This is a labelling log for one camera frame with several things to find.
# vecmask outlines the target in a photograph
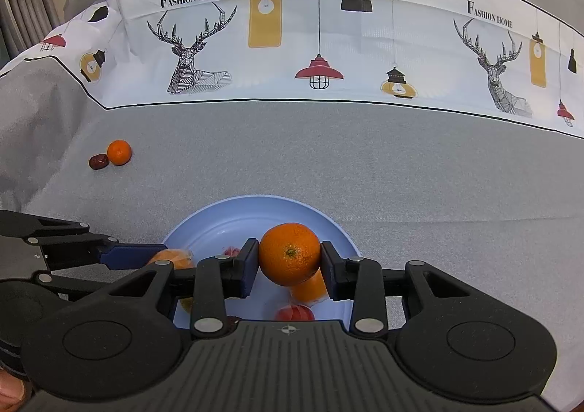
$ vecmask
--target metal screw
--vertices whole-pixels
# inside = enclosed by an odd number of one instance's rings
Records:
[[[215,333],[223,328],[223,322],[218,318],[201,318],[195,321],[195,329],[202,333]]]
[[[49,282],[53,281],[53,277],[51,277],[49,274],[39,274],[39,281],[43,284],[48,284]]]
[[[364,333],[377,333],[383,329],[383,323],[375,318],[361,318],[355,322],[355,328]]]

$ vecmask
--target wrapped fruit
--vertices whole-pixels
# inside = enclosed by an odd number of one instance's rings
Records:
[[[190,269],[194,267],[192,261],[192,254],[190,251],[184,249],[164,249],[152,257],[148,263],[153,263],[156,261],[170,261],[173,263],[174,268],[177,270]],[[193,309],[193,298],[182,298],[180,299],[180,304],[187,313],[191,313]]]
[[[223,255],[228,255],[229,257],[237,257],[239,252],[241,251],[238,247],[229,246],[225,251],[223,251]]]
[[[304,305],[290,305],[277,311],[274,321],[314,321],[314,313]]]
[[[315,305],[328,298],[325,281],[322,278],[320,269],[307,281],[290,287],[290,296],[293,301],[304,303],[308,306]]]

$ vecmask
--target round button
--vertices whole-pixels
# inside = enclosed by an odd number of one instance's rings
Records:
[[[132,333],[114,321],[88,321],[69,330],[63,346],[79,359],[109,359],[126,350],[132,342]]]
[[[223,322],[218,318],[201,318],[195,321],[195,329],[202,333],[215,333],[223,328]]]
[[[511,332],[488,321],[468,321],[453,326],[447,341],[452,350],[476,361],[496,361],[515,348]]]
[[[364,333],[377,333],[383,329],[383,323],[376,318],[361,318],[355,322],[355,328]]]

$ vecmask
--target red fruit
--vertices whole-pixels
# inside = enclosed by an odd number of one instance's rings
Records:
[[[241,251],[240,248],[232,246],[225,249],[223,255],[228,255],[229,257],[237,257],[240,251]]]
[[[314,321],[314,313],[304,305],[290,305],[279,309],[274,321]]]

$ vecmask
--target mandarin orange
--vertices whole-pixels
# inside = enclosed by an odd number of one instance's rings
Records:
[[[271,228],[259,243],[259,266],[275,284],[290,287],[311,278],[320,266],[320,241],[299,223]]]
[[[107,148],[107,158],[114,165],[125,165],[132,158],[132,148],[125,140],[114,140]]]
[[[170,261],[174,264],[174,268],[177,270],[181,269],[191,269],[194,267],[193,261],[191,260],[191,253],[183,249],[164,249],[152,257],[148,263],[153,263],[156,261]],[[191,313],[193,308],[193,298],[187,297],[180,299],[180,304],[187,313]]]
[[[308,280],[290,287],[290,294],[295,301],[307,305],[318,303],[319,300],[324,299],[327,291],[320,269]]]

